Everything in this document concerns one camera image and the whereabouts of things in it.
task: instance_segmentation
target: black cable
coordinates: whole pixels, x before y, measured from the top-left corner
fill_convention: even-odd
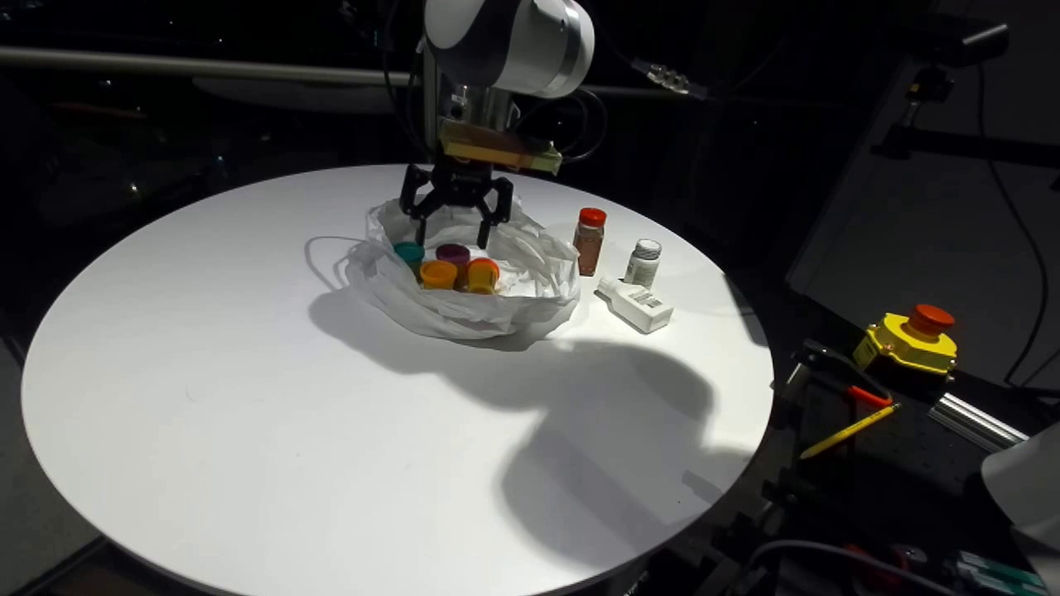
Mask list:
[[[396,103],[395,78],[391,78],[391,58],[395,58],[395,45],[396,45],[396,39],[395,39],[396,7],[401,7],[401,0],[391,0],[391,9],[385,14],[385,23],[380,23],[385,28],[385,45],[378,54],[380,54],[380,69],[385,69],[385,86],[387,86],[387,98],[391,98],[395,119],[396,119],[401,134],[406,137],[410,149],[421,160],[427,152],[425,140],[406,122],[406,109]]]
[[[410,73],[406,73],[406,86],[405,86],[405,119],[406,119],[406,129],[415,134],[421,157],[431,152],[427,140],[425,140],[425,98],[421,98],[425,97],[425,59],[427,59],[425,54],[427,54],[427,43],[416,51]]]
[[[815,363],[817,358],[821,358],[821,362],[832,362],[832,363],[837,363],[846,374],[858,379],[866,389],[872,389],[876,395],[891,399],[891,390],[889,390],[882,381],[876,381],[872,374],[866,374],[852,358],[846,358],[846,354],[837,354],[837,351],[832,351],[832,349],[824,349],[824,346],[817,346],[817,340],[805,340],[803,351],[805,351],[805,354],[803,354],[805,363]]]
[[[991,143],[986,143],[986,66],[978,66],[978,73],[979,73],[979,86],[978,86],[973,119],[978,119],[978,137],[983,140],[983,149],[986,149],[986,146],[991,146]],[[1022,369],[1022,362],[1028,362],[1030,349],[1036,346],[1036,333],[1040,333],[1040,329],[1043,329],[1043,321],[1048,321],[1048,309],[1049,309],[1049,267],[1048,267],[1048,256],[1040,252],[1040,244],[1036,244],[1030,224],[1022,223],[1015,197],[1006,191],[1006,186],[1004,186],[1004,178],[1000,178],[996,163],[991,160],[991,152],[986,152],[983,163],[986,163],[986,172],[991,172],[991,178],[993,178],[993,186],[996,186],[996,197],[1000,197],[1006,214],[1015,219],[1015,224],[1020,227],[1020,234],[1022,234],[1022,241],[1028,241],[1028,248],[1030,248],[1030,256],[1033,256],[1033,267],[1036,267],[1036,277],[1040,277],[1036,311],[1033,311],[1030,333],[1028,333],[1016,362],[1015,362],[1015,363],[1006,369],[1006,374],[1004,374],[1004,385],[1015,385],[1015,374]]]
[[[746,77],[733,82],[733,88],[739,92],[756,82],[789,51],[790,39],[795,33],[783,37]]]
[[[929,577],[919,577],[919,573],[911,573],[911,571],[891,566],[891,562],[884,562],[884,559],[876,559],[876,555],[866,555],[866,552],[853,552],[853,549],[841,549],[841,545],[832,545],[832,544],[815,544],[815,539],[773,539],[773,544],[761,544],[761,545],[751,552],[751,559],[749,559],[746,571],[756,571],[766,555],[783,552],[783,549],[803,549],[803,552],[824,552],[824,555],[832,555],[832,559],[834,559],[834,555],[837,555],[837,559],[852,559],[852,562],[858,562],[858,566],[889,573],[889,577],[893,577],[893,580],[902,580],[902,582],[906,582],[906,585],[919,585],[919,588],[925,588],[925,593],[953,596],[953,588],[947,588],[947,585],[942,585],[942,582],[935,582],[935,580],[929,580]]]
[[[1033,379],[1043,374],[1058,358],[1060,358],[1060,349],[1049,351],[1048,362],[1022,379],[1022,385],[1033,385]]]
[[[577,143],[566,146],[566,149],[563,149],[563,163],[587,163],[587,160],[596,157],[601,146],[607,143],[607,119],[611,119],[607,103],[602,103],[596,92],[591,92],[591,88],[577,88],[577,92],[587,97],[587,98],[601,109],[601,134],[596,134],[596,140],[593,140],[587,149],[578,149],[578,152],[573,152]]]
[[[778,98],[778,97],[709,97],[703,103],[733,103],[733,106],[790,106],[790,109],[837,109],[846,103],[807,103],[807,98]]]

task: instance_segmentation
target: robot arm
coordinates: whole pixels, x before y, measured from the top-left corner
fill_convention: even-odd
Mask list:
[[[542,98],[571,97],[596,51],[577,0],[427,0],[425,29],[455,82]]]

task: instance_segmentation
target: white bottle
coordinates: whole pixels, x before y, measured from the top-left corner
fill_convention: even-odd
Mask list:
[[[673,317],[673,304],[658,301],[643,284],[601,282],[596,295],[611,304],[616,317],[623,317],[643,333],[665,329]]]
[[[636,241],[623,282],[651,289],[656,271],[658,271],[658,256],[664,256],[658,241]]]

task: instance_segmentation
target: red bottle cap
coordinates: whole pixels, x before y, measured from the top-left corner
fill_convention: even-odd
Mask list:
[[[577,223],[582,223],[582,224],[602,224],[602,223],[607,223],[607,212],[602,212],[602,209],[582,209],[582,212],[577,214]]]
[[[945,333],[956,325],[956,317],[937,304],[914,304],[911,317],[906,317],[911,331],[919,333]]]

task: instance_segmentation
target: orange object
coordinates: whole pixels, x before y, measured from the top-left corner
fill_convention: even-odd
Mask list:
[[[582,209],[577,214],[578,224],[602,224],[607,223],[607,212],[602,209]]]
[[[425,263],[421,265],[421,284],[425,289],[455,289],[461,277],[461,267],[450,263]]]
[[[891,399],[872,395],[872,390],[860,389],[860,385],[852,385],[852,389],[847,389],[847,399],[852,399],[852,401],[860,401],[860,405],[872,405],[872,407],[889,407],[889,405],[893,405]]]
[[[945,331],[951,331],[956,325],[956,317],[947,309],[937,304],[914,304],[906,329],[919,339],[937,339]]]
[[[498,289],[498,277],[501,277],[501,265],[492,258],[472,258],[461,274],[461,289],[490,295]]]
[[[578,256],[578,274],[596,274],[602,223],[607,223],[602,209],[582,209],[577,214],[573,248]]]

